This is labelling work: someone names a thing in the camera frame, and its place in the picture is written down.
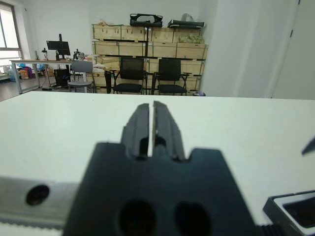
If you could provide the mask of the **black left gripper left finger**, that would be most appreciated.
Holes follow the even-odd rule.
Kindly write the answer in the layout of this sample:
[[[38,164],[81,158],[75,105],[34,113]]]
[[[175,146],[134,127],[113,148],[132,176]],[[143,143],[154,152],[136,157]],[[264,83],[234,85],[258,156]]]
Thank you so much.
[[[137,106],[123,128],[121,144],[132,158],[147,158],[149,146],[149,104]]]

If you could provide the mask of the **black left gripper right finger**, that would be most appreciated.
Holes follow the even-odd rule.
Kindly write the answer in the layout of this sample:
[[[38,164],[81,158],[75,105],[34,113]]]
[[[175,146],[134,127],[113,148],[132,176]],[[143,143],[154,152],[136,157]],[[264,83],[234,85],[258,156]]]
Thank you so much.
[[[180,129],[166,104],[154,101],[153,145],[163,146],[175,160],[185,160]]]

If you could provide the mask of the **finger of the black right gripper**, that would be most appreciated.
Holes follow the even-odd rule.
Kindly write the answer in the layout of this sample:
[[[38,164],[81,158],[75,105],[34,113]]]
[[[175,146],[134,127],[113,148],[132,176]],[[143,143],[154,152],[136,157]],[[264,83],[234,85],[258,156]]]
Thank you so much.
[[[302,155],[310,153],[310,152],[312,152],[314,150],[315,150],[315,137],[313,137],[312,140],[302,150]]]

